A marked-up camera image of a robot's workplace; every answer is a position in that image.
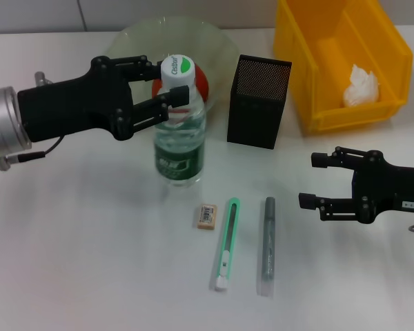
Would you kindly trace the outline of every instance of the plastic water bottle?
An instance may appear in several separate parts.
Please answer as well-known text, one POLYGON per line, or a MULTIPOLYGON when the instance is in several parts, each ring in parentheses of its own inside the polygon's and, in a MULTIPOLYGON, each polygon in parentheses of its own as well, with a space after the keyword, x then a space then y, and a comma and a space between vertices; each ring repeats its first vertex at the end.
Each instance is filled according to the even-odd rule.
POLYGON ((198 181, 204 166, 206 114, 195 85, 195 64, 184 55, 171 55, 161 64, 160 93, 187 85, 187 106, 169 109, 169 120, 156 125, 155 165, 168 182, 189 186, 198 181))

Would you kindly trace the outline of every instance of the bottle cap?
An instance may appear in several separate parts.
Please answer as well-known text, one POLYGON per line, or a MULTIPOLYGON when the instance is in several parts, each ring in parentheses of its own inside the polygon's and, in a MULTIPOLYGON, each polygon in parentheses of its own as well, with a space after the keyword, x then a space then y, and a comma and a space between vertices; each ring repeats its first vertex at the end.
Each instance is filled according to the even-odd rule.
POLYGON ((170 55, 161 63, 163 88, 169 90, 178 86, 195 84, 195 64, 185 55, 170 55))

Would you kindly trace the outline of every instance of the eraser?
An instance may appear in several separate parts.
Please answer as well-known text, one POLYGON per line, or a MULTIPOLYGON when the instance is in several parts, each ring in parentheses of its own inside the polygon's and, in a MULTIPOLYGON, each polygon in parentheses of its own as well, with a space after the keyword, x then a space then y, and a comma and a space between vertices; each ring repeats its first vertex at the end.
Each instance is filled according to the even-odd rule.
POLYGON ((215 205, 202 205, 201 214, 198 220, 198 229, 214 230, 216 222, 216 210, 215 205))

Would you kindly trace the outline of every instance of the green box cutter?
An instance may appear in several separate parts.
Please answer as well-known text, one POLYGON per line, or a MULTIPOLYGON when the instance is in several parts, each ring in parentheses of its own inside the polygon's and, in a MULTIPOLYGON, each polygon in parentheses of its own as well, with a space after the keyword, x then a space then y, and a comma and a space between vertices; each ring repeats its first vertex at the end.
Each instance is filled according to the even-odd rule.
POLYGON ((232 198, 228 205, 228 215, 224 228, 224 238, 222 239, 221 256, 219 257, 218 272, 216 275, 216 291, 227 290, 232 265, 233 248, 235 247, 235 237, 237 222, 239 219, 240 202, 237 198, 232 198))

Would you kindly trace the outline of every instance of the yellow plastic bin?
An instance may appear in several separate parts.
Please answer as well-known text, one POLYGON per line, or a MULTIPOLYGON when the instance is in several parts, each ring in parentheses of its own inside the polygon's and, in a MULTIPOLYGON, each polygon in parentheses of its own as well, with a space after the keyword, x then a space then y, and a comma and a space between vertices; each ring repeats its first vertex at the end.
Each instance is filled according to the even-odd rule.
POLYGON ((413 53, 377 0, 279 0, 274 51, 293 62, 290 91, 309 133, 383 121, 408 100, 413 53), (353 64, 377 76, 377 103, 344 107, 353 64))

